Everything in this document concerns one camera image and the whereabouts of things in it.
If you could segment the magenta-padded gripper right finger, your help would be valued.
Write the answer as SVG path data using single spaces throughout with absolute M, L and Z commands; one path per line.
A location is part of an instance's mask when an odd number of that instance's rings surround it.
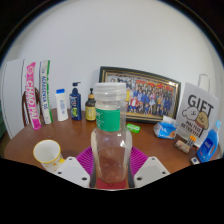
M 169 175 L 157 157 L 148 157 L 133 147 L 129 159 L 128 184 L 130 188 L 140 188 Z

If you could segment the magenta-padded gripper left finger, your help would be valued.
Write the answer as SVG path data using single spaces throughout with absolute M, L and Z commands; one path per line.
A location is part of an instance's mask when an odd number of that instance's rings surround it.
M 94 188 L 96 170 L 91 148 L 82 151 L 78 156 L 69 156 L 56 171 L 56 175 L 84 188 Z

